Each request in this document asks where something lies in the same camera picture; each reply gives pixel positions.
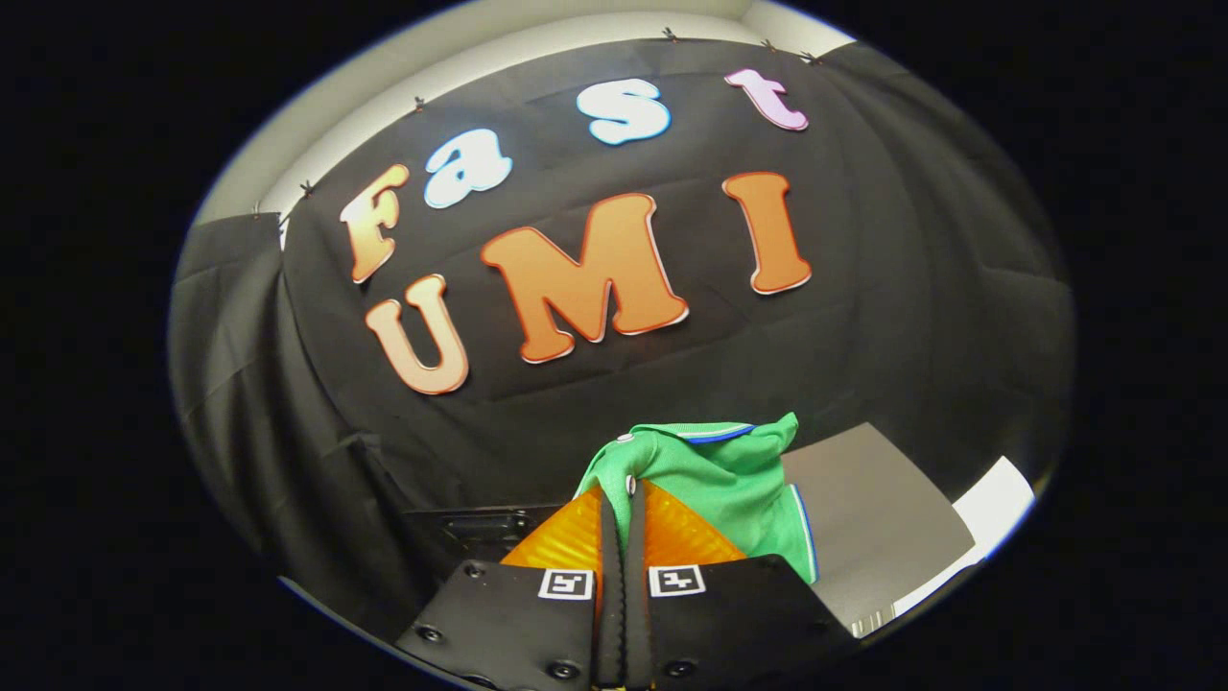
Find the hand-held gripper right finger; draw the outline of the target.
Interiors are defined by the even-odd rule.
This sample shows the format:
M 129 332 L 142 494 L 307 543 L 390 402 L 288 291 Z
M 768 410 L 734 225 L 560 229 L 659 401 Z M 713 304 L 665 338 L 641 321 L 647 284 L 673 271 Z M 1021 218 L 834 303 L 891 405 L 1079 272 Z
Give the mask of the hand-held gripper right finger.
M 666 490 L 628 488 L 628 689 L 799 690 L 857 649 L 783 557 L 742 556 Z

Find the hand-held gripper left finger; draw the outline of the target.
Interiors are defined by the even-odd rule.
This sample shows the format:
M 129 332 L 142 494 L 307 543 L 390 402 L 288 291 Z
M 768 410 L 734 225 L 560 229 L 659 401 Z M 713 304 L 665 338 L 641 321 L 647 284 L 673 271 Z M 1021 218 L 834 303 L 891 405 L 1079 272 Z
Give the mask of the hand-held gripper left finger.
M 625 630 L 614 511 L 589 488 L 503 558 L 460 561 L 395 647 L 485 689 L 597 690 L 623 685 Z

